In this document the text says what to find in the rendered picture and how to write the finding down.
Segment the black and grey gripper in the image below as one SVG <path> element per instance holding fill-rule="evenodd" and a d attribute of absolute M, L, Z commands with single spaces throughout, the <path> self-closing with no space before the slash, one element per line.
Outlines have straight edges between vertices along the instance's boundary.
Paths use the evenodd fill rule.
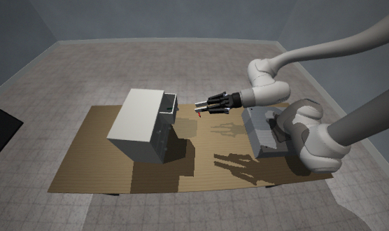
<path fill-rule="evenodd" d="M 215 104 L 212 106 L 207 106 L 210 104 Z M 195 103 L 196 107 L 205 106 L 201 108 L 195 108 L 196 113 L 208 111 L 210 114 L 214 113 L 226 113 L 229 114 L 229 110 L 232 108 L 240 108 L 241 97 L 239 92 L 226 94 L 223 92 L 221 94 L 217 94 L 215 96 L 209 97 L 207 101 Z"/>

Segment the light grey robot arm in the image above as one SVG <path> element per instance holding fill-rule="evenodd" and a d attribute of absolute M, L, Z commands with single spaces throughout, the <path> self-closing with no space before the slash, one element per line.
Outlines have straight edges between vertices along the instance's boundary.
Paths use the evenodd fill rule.
<path fill-rule="evenodd" d="M 288 100 L 288 83 L 274 80 L 286 64 L 354 55 L 387 43 L 389 14 L 354 36 L 291 50 L 272 59 L 254 59 L 248 65 L 252 88 L 241 90 L 241 104 L 248 108 Z M 292 103 L 280 115 L 274 111 L 273 115 L 266 121 L 279 143 L 292 140 L 300 160 L 313 173 L 334 173 L 341 168 L 341 159 L 350 152 L 351 144 L 389 129 L 389 90 L 333 124 L 321 124 L 323 108 L 309 98 Z"/>

